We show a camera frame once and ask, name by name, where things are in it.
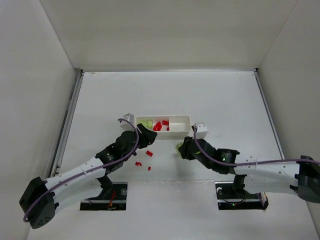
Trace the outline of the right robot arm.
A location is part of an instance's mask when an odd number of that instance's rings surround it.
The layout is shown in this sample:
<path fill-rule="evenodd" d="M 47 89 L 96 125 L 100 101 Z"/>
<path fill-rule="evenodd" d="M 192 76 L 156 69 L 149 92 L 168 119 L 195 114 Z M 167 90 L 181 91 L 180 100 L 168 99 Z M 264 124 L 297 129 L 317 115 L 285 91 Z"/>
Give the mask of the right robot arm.
<path fill-rule="evenodd" d="M 320 202 L 320 163 L 310 156 L 298 159 L 262 160 L 227 148 L 214 148 L 204 139 L 185 137 L 177 146 L 182 159 L 197 160 L 221 175 L 234 175 L 232 190 L 246 194 L 284 193 L 318 204 Z"/>

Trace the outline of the light green duplo brick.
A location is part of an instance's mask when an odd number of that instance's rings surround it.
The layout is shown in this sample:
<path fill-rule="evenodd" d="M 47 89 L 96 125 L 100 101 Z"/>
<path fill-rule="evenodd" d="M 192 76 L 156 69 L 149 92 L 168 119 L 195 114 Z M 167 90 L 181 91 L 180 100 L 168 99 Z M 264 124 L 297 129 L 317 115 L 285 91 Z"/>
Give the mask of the light green duplo brick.
<path fill-rule="evenodd" d="M 153 121 L 152 120 L 142 120 L 139 122 L 142 124 L 145 128 L 152 130 L 153 129 Z"/>

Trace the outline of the pale green duplo brick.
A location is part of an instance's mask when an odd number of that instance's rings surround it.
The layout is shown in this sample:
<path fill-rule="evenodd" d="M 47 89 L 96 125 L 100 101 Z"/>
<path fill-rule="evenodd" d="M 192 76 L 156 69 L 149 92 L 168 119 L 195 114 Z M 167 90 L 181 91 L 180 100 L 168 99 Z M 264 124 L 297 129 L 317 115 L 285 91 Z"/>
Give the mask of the pale green duplo brick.
<path fill-rule="evenodd" d="M 182 154 L 181 154 L 181 152 L 180 152 L 180 147 L 182 147 L 182 146 L 183 146 L 183 143 L 182 143 L 182 142 L 178 143 L 178 144 L 175 146 L 176 152 L 177 152 L 177 154 L 178 154 L 178 156 L 179 156 L 180 158 L 182 157 Z"/>

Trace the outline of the red lego slope piece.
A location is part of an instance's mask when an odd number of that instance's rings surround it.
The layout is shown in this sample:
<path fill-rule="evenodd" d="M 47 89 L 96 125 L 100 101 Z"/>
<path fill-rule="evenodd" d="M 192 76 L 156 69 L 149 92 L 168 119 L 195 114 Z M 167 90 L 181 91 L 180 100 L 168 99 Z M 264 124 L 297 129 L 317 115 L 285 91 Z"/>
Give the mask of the red lego slope piece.
<path fill-rule="evenodd" d="M 168 122 L 168 121 L 163 120 L 163 121 L 162 121 L 162 124 L 163 124 L 163 125 L 165 125 L 165 126 L 168 126 L 168 125 L 169 125 L 169 122 Z"/>

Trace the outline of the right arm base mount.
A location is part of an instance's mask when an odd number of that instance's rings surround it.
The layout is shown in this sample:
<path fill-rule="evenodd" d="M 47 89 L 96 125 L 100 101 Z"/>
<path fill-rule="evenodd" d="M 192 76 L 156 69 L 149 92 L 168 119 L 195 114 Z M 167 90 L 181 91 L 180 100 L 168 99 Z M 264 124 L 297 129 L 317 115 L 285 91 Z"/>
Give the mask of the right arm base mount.
<path fill-rule="evenodd" d="M 233 181 L 216 181 L 217 206 L 220 211 L 263 210 L 269 206 L 264 192 L 249 193 L 244 189 L 246 175 L 236 175 Z"/>

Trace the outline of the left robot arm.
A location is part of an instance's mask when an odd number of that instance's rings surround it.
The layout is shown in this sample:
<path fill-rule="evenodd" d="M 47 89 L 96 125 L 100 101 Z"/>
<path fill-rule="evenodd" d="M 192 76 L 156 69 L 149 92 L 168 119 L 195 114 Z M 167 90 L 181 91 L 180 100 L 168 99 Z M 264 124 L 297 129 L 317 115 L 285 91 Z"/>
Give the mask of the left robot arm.
<path fill-rule="evenodd" d="M 19 200 L 23 221 L 38 229 L 64 208 L 98 197 L 102 191 L 110 192 L 113 183 L 108 175 L 135 156 L 138 149 L 152 145 L 157 135 L 140 123 L 78 167 L 46 179 L 33 178 Z"/>

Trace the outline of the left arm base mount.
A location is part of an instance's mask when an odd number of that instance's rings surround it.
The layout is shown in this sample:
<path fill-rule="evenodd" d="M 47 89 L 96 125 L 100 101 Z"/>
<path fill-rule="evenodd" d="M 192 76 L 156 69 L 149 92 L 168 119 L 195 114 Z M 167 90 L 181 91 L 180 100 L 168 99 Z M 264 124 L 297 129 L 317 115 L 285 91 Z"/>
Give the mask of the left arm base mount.
<path fill-rule="evenodd" d="M 98 179 L 101 192 L 96 197 L 81 201 L 80 211 L 125 211 L 127 208 L 128 183 L 112 182 L 108 176 Z"/>

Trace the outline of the red curved lego piece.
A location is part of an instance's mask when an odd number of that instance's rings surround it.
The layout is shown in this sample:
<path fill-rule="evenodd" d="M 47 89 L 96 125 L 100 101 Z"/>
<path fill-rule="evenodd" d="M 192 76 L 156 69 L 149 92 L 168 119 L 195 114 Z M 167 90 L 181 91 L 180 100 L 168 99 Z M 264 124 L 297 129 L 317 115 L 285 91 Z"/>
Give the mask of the red curved lego piece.
<path fill-rule="evenodd" d="M 159 131 L 161 131 L 161 129 L 162 129 L 162 123 L 159 121 L 154 125 L 153 131 L 159 132 Z"/>

